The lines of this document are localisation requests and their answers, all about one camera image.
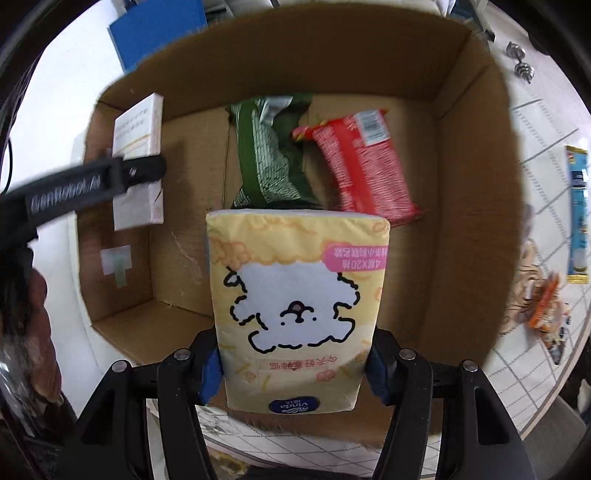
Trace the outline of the white tissue box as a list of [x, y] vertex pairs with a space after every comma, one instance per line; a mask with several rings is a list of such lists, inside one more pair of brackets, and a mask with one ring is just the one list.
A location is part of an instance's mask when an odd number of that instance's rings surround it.
[[145, 97], [114, 122], [112, 153], [127, 163], [131, 181], [124, 194], [113, 199], [114, 230], [122, 231], [164, 222], [161, 153], [163, 97]]

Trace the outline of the red snack packet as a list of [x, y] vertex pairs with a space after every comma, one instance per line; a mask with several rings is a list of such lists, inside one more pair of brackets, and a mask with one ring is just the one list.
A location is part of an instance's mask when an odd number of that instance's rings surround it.
[[413, 202], [394, 149], [385, 109], [358, 112], [291, 131], [314, 142], [335, 176], [342, 210], [375, 215], [399, 226], [422, 215]]

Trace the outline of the orange panda snack packet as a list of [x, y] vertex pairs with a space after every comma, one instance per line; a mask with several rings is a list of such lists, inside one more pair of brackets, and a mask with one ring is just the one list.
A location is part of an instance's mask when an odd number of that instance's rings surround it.
[[559, 286], [560, 275], [552, 272], [544, 281], [541, 296], [528, 321], [528, 326], [537, 332], [556, 366], [562, 361], [570, 325], [570, 310], [560, 297]]

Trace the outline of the yellow tissue pack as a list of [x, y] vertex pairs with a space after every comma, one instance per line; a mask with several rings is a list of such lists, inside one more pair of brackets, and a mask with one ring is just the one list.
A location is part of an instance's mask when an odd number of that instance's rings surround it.
[[390, 223], [335, 211], [219, 210], [206, 231], [229, 408], [352, 410], [380, 311]]

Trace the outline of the green snack packet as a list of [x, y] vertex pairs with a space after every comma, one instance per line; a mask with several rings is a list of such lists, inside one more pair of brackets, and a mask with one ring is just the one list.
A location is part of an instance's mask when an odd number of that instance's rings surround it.
[[318, 209], [320, 202], [304, 173], [304, 148], [294, 129], [308, 112], [308, 94], [264, 96], [232, 104], [242, 186], [235, 209]]

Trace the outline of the blue long snack tube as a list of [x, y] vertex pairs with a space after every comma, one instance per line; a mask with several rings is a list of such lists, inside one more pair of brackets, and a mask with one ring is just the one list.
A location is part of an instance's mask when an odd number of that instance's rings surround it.
[[570, 145], [565, 147], [565, 151], [570, 178], [571, 215], [567, 281], [573, 284], [588, 284], [588, 152]]

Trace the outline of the patterned tablecloth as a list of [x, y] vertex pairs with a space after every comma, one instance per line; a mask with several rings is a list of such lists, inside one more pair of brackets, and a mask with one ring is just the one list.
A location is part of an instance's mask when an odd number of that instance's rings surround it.
[[[502, 63], [511, 95], [521, 149], [522, 175], [530, 216], [525, 273], [519, 293], [533, 296], [534, 273], [564, 274], [570, 251], [570, 197], [565, 147], [590, 147], [590, 115], [558, 64], [526, 38], [516, 43], [535, 71], [518, 78], [500, 43], [491, 46]], [[532, 461], [536, 476], [549, 479], [567, 463], [586, 431], [581, 409], [590, 389], [576, 376], [590, 335], [590, 287], [561, 282], [560, 297], [570, 312], [560, 364], [519, 317], [487, 357], [484, 371], [504, 403]], [[369, 477], [380, 449], [321, 437], [266, 432], [232, 419], [221, 409], [200, 407], [198, 419], [219, 477], [235, 479], [252, 466], [263, 470], [297, 467]]]

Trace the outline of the chrome dumbbell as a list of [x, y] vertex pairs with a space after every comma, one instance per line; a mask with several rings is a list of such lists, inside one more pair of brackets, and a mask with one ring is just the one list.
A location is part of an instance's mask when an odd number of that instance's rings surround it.
[[510, 41], [506, 46], [505, 53], [515, 61], [514, 74], [530, 84], [535, 77], [535, 69], [525, 61], [525, 50], [519, 44]]

